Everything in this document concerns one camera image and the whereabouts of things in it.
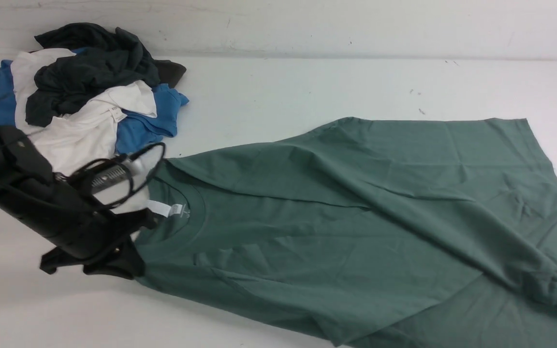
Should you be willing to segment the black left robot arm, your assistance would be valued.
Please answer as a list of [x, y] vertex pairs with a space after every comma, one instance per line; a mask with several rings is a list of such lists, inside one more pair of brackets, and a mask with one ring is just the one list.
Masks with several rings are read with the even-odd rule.
[[29, 136], [0, 127], [0, 209], [54, 245], [40, 269], [82, 266], [85, 275], [136, 279], [146, 265], [132, 234], [154, 228], [148, 208], [116, 214], [148, 185], [164, 159], [164, 143], [132, 154], [90, 161], [73, 174], [57, 173]]

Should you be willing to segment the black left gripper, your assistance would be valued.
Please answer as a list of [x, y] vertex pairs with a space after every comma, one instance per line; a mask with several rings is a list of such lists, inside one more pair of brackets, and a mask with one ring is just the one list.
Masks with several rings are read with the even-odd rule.
[[134, 280], [146, 264], [132, 234], [157, 226], [148, 208], [116, 214], [90, 193], [90, 169], [56, 179], [50, 185], [26, 178], [0, 190], [0, 209], [55, 245], [41, 258], [40, 269], [52, 275], [60, 267], [83, 266], [85, 275]]

